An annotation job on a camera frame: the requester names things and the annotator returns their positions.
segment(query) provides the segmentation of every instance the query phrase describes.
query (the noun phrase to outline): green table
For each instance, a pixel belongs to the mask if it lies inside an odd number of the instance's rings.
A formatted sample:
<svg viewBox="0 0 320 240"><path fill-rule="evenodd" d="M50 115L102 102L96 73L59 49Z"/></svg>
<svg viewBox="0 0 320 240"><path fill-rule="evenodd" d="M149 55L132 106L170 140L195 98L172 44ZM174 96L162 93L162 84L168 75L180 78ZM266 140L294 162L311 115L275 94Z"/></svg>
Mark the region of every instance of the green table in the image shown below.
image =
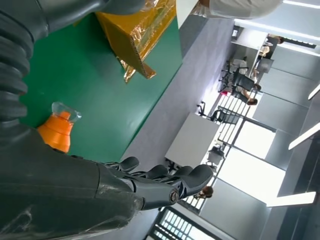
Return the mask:
<svg viewBox="0 0 320 240"><path fill-rule="evenodd" d="M94 15L36 43L29 93L22 101L32 127L44 123L53 102L82 113L71 133L69 154L118 162L182 63L175 19L146 61L157 72L147 80L136 73L125 84L124 70Z"/></svg>

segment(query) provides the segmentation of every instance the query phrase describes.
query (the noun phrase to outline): black robotic arm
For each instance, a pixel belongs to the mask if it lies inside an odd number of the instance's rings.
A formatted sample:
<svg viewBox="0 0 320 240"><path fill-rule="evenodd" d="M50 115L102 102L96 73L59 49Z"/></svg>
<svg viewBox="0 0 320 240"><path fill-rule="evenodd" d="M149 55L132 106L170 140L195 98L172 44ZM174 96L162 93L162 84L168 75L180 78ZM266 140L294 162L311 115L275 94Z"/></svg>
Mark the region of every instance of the black robotic arm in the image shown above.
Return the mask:
<svg viewBox="0 0 320 240"><path fill-rule="evenodd" d="M151 180L46 145L19 101L34 44L87 14L131 14L145 0L0 0L0 239L42 240L112 230L140 210L175 204L205 186L201 165Z"/></svg>

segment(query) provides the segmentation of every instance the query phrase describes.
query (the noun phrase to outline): white desk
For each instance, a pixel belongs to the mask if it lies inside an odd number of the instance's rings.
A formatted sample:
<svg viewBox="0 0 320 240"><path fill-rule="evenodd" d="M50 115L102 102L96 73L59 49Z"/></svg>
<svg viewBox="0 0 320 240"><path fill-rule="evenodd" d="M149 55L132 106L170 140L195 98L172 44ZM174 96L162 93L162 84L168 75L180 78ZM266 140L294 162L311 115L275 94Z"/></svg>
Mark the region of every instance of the white desk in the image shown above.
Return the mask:
<svg viewBox="0 0 320 240"><path fill-rule="evenodd" d="M198 0L176 0L177 26L179 29L197 3Z"/></svg>
<svg viewBox="0 0 320 240"><path fill-rule="evenodd" d="M253 72L260 48L264 44L267 36L266 32L244 28L237 40L231 42L248 48L245 55L248 56L247 62L249 69L247 76L249 77Z"/></svg>
<svg viewBox="0 0 320 240"><path fill-rule="evenodd" d="M165 158L180 166L195 168L207 154L218 128L214 122L189 113Z"/></svg>

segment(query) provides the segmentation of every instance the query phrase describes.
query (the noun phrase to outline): cardboard box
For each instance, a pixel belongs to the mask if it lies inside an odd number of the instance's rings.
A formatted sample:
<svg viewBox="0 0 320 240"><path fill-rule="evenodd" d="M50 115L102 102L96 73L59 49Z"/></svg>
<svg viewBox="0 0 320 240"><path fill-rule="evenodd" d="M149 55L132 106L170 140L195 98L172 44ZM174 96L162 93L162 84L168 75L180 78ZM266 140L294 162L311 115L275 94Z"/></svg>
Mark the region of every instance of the cardboard box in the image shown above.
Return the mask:
<svg viewBox="0 0 320 240"><path fill-rule="evenodd" d="M136 71L150 79L156 73L143 61L176 16L176 0L158 0L155 7L133 15L96 15L125 68L126 83Z"/></svg>

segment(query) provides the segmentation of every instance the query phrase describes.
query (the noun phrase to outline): metal screw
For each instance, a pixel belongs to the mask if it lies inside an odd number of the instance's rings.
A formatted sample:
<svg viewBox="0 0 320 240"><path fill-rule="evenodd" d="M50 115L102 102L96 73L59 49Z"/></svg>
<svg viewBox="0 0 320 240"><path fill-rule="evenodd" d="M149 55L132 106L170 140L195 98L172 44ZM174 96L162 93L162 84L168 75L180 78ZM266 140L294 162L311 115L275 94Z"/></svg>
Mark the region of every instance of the metal screw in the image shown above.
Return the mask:
<svg viewBox="0 0 320 240"><path fill-rule="evenodd" d="M179 200L179 194L177 189L174 189L170 193L170 201L172 203L177 203Z"/></svg>

